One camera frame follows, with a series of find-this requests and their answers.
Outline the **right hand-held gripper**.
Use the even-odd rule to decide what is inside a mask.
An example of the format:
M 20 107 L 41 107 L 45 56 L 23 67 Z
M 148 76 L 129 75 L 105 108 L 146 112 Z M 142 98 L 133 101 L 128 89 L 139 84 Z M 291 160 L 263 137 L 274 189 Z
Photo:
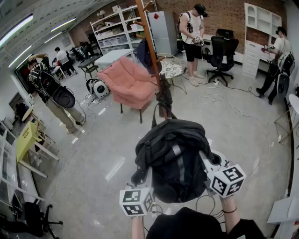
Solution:
M 212 162 L 203 151 L 199 151 L 203 169 L 207 175 L 205 186 L 207 194 L 227 198 L 238 192 L 243 186 L 246 174 L 239 164 L 232 164 L 223 153 L 211 150 Z

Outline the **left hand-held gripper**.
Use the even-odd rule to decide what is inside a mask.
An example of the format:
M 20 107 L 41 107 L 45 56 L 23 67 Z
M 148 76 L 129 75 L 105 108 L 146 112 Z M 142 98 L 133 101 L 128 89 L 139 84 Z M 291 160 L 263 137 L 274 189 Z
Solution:
M 146 216 L 152 211 L 155 203 L 152 188 L 152 167 L 146 170 L 138 169 L 132 176 L 131 182 L 120 191 L 119 205 L 126 216 Z

